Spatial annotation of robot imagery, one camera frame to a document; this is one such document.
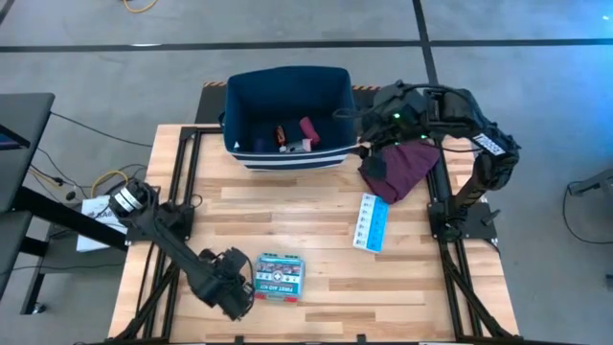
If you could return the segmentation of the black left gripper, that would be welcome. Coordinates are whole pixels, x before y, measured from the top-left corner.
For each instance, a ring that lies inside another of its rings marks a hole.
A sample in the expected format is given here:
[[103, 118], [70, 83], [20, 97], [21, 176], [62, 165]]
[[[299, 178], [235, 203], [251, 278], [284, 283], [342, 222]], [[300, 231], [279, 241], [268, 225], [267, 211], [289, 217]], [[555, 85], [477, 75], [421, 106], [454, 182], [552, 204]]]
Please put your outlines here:
[[209, 307], [219, 306], [232, 321], [240, 320], [254, 304], [253, 278], [240, 272], [249, 258], [239, 249], [231, 247], [215, 254], [203, 249], [198, 259], [210, 268], [210, 274], [198, 287], [198, 298]]

